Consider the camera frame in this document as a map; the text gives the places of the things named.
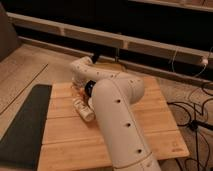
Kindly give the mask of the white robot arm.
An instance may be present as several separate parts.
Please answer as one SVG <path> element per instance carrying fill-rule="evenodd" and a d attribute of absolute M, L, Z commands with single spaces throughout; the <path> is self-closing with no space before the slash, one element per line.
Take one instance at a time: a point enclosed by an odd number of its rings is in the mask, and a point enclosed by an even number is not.
<path fill-rule="evenodd" d="M 114 171 L 161 171 L 131 105 L 144 95 L 143 79 L 98 68 L 85 56 L 70 63 L 79 79 L 95 82 L 91 102 Z"/>

